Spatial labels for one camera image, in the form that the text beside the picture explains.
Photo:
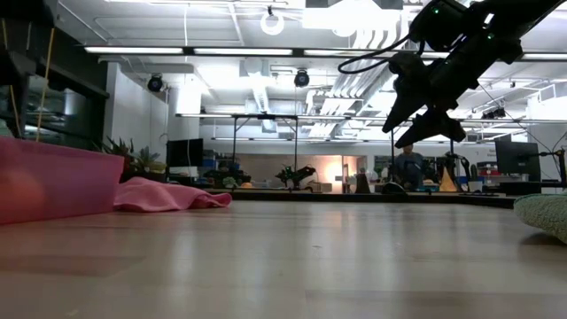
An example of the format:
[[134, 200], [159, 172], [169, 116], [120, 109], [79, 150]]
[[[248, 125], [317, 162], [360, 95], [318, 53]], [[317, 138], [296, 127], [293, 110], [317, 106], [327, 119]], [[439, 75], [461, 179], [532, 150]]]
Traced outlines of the person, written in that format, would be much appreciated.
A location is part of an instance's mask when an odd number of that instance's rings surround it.
[[395, 181], [407, 191], [418, 191], [423, 186], [423, 155], [414, 151], [412, 144], [404, 146], [394, 159]]

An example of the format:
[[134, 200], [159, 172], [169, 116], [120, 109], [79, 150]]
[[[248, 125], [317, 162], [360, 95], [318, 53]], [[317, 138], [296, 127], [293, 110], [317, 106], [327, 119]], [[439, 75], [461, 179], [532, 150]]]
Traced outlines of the black aluminium table frame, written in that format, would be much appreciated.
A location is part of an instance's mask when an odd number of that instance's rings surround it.
[[292, 201], [292, 202], [324, 202], [324, 203], [387, 203], [387, 204], [448, 204], [487, 206], [512, 209], [515, 199], [509, 197], [465, 196], [458, 193], [426, 194], [411, 193], [408, 195], [374, 194], [332, 194], [310, 193], [308, 191], [255, 190], [255, 189], [206, 189], [211, 194], [228, 193], [234, 200], [248, 201]]

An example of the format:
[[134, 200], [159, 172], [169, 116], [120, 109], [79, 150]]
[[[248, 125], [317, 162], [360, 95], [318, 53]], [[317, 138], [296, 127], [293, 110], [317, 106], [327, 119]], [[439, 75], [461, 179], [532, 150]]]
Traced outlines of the black computer monitor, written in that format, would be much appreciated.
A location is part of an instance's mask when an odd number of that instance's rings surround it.
[[167, 142], [169, 167], [201, 167], [204, 160], [204, 140], [173, 140]]
[[530, 182], [540, 181], [540, 152], [536, 143], [497, 141], [495, 150], [501, 174], [528, 175]]

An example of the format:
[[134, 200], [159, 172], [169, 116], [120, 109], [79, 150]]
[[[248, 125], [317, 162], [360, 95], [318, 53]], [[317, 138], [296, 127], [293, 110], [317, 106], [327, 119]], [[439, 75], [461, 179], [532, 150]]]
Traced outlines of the ceiling light strip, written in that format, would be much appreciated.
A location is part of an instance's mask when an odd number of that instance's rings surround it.
[[567, 53], [525, 53], [522, 60], [567, 62]]
[[352, 51], [352, 50], [315, 50], [305, 49], [304, 55], [309, 57], [326, 57], [326, 58], [349, 58], [370, 54], [371, 51]]
[[183, 54], [183, 48], [175, 47], [110, 47], [110, 46], [90, 46], [84, 50], [88, 53], [96, 54]]
[[196, 55], [226, 56], [291, 56], [291, 49], [248, 49], [248, 48], [195, 48]]

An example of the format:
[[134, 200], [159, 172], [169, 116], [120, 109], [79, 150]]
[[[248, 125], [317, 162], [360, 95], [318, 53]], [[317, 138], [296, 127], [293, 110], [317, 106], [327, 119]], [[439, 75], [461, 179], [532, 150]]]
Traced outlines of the yellow cone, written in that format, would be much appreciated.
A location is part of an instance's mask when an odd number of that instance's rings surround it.
[[455, 185], [453, 178], [449, 174], [446, 167], [442, 169], [442, 176], [439, 181], [439, 190], [441, 192], [457, 192], [458, 188]]

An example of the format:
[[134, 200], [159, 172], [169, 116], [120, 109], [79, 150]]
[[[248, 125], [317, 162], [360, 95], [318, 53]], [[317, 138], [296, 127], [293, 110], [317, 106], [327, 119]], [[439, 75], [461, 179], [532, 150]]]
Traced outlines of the pink translucent plastic bin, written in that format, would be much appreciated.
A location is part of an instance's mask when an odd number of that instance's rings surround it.
[[113, 210], [123, 158], [0, 136], [0, 225]]

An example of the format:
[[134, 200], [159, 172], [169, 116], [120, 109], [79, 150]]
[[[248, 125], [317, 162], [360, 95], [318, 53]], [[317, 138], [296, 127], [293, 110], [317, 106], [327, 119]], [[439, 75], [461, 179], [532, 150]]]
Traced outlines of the pink microfiber towel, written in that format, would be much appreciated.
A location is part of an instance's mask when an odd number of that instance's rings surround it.
[[159, 183], [134, 177], [121, 183], [113, 203], [115, 211], [160, 213], [227, 207], [232, 197], [228, 193], [211, 194], [201, 189], [172, 183]]

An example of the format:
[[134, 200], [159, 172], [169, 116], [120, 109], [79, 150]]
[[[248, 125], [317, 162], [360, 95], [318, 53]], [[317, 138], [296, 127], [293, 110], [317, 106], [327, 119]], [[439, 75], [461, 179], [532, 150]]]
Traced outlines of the succulent in black pot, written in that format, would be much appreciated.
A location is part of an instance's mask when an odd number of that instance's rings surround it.
[[124, 159], [120, 183], [125, 183], [135, 177], [160, 183], [167, 181], [167, 164], [159, 161], [160, 154], [152, 152], [149, 146], [136, 151], [133, 140], [127, 144], [122, 138], [115, 142], [109, 136], [106, 142], [95, 143], [95, 146], [103, 153]]

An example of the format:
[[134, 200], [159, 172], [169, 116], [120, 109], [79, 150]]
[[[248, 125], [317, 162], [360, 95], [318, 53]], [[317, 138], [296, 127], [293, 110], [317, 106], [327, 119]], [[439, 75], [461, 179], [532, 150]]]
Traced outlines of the light green microfiber towel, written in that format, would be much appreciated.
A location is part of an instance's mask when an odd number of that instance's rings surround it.
[[519, 220], [556, 237], [567, 245], [567, 191], [561, 194], [532, 194], [515, 200]]

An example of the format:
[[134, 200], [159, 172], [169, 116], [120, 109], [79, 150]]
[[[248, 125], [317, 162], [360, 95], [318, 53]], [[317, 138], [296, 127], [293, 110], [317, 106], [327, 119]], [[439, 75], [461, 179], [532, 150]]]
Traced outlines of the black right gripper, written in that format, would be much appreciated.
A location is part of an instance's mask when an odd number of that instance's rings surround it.
[[[388, 133], [407, 120], [423, 105], [441, 110], [455, 109], [456, 100], [467, 90], [478, 86], [482, 74], [482, 46], [461, 43], [448, 56], [432, 64], [428, 85], [424, 82], [395, 82], [397, 97], [382, 131]], [[444, 136], [461, 142], [466, 137], [461, 123], [445, 112], [429, 109], [417, 114], [412, 125], [397, 140], [395, 147], [403, 148], [434, 136]]]

